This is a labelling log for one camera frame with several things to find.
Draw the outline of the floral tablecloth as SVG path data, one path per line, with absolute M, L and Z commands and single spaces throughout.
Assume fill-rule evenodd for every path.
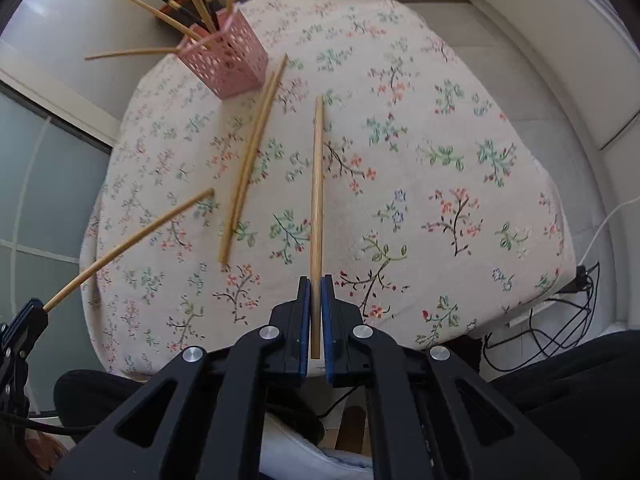
M 314 102 L 324 102 L 323 270 L 336 296 L 423 349 L 502 322 L 576 274 L 556 187 L 500 106 L 394 0 L 250 0 L 283 74 L 230 260 L 218 260 L 259 96 L 217 99 L 178 58 L 139 82 L 80 252 L 90 266 L 175 206 L 81 289 L 102 366 L 143 379 L 265 325 L 309 271 Z

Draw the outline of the pink perforated utensil basket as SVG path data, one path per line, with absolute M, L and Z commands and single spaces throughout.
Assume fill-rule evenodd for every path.
M 220 29 L 193 26 L 184 36 L 178 58 L 221 100 L 260 88 L 266 79 L 268 54 L 239 6 L 218 12 Z

